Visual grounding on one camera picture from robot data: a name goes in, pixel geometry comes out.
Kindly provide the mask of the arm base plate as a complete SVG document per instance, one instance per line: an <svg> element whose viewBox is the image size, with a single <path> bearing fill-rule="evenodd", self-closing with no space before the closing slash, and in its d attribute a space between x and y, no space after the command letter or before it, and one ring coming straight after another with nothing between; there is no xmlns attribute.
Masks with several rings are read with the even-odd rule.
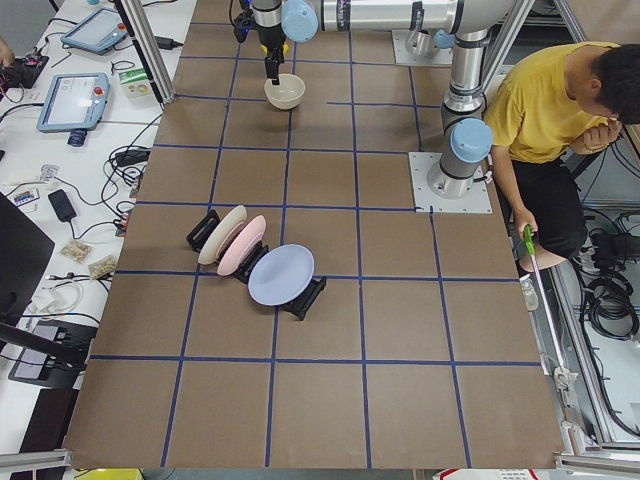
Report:
<svg viewBox="0 0 640 480"><path fill-rule="evenodd" d="M433 35L423 31L393 30L395 63L405 66L450 67L455 37L443 30Z"/></svg>
<svg viewBox="0 0 640 480"><path fill-rule="evenodd" d="M440 169L441 153L410 152L409 170L417 213L491 214L482 164L466 179L454 179Z"/></svg>

